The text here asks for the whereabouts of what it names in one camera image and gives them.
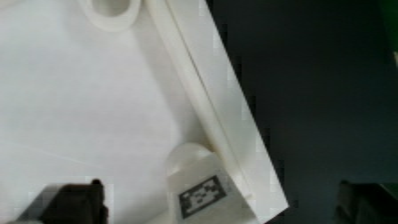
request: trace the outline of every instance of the circular hole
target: circular hole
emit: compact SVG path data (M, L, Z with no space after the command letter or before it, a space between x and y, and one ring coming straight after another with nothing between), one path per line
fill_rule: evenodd
M103 16L117 16L128 10L130 0L91 0L93 7Z

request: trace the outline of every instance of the black object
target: black object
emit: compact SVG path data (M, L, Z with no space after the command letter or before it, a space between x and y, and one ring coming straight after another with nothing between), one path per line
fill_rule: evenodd
M45 224L107 224L109 209L103 205L103 184L68 184L39 216Z
M352 184L341 181L336 224L396 224L398 201L380 184Z

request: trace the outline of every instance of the dark background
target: dark background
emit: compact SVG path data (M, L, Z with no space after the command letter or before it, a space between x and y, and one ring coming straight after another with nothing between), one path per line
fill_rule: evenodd
M398 72L379 2L208 0L290 209L334 223L338 184L398 181Z

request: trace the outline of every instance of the qr code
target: qr code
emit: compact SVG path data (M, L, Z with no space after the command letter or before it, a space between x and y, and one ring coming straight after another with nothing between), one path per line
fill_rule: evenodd
M180 194L183 219L187 219L222 198L226 191L217 176Z

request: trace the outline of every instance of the white surface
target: white surface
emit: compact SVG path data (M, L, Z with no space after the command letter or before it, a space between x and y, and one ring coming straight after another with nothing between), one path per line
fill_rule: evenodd
M189 2L189 5L196 8L197 5L192 5L192 3L196 2L194 1L187 1L187 2ZM149 9L155 25L160 31L160 36L165 43L165 48L167 48L171 59L176 66L180 80L183 83L187 95L190 98L197 117L205 127L205 132L210 138L212 150L217 151L219 153L228 173L233 176L233 178L240 180L237 181L237 185L240 186L242 194L245 197L249 197L251 190L247 188L247 182L242 176L242 169L238 166L237 158L231 153L231 145L228 142L221 120L215 114L210 96L203 86L197 69L192 62L192 58L190 58L190 52L185 47L185 40L180 35L178 24L176 24L174 15L169 9L167 1L146 0L146 3L148 3L148 9Z
M265 223L286 209L288 202L206 1L165 1L169 3L169 13L173 14L173 21L178 27L173 28L173 22L167 22L169 18L164 18L167 17L167 10L162 10L164 14L158 13L155 24L158 29L167 26L167 29L160 29L162 38L165 40L165 45L169 45L169 53L171 55L174 54L173 61L205 130L210 135L213 149L221 155L237 186L247 197L260 222ZM162 4L162 1L157 0L148 0L148 2L158 5ZM208 106L208 102L205 102L205 97L197 97L201 96L197 93L199 88L196 88L199 83L203 84L212 106Z
M18 1L0 10L0 223L48 184L94 177L110 223L146 221L187 141L206 142L146 9L107 33L77 1Z

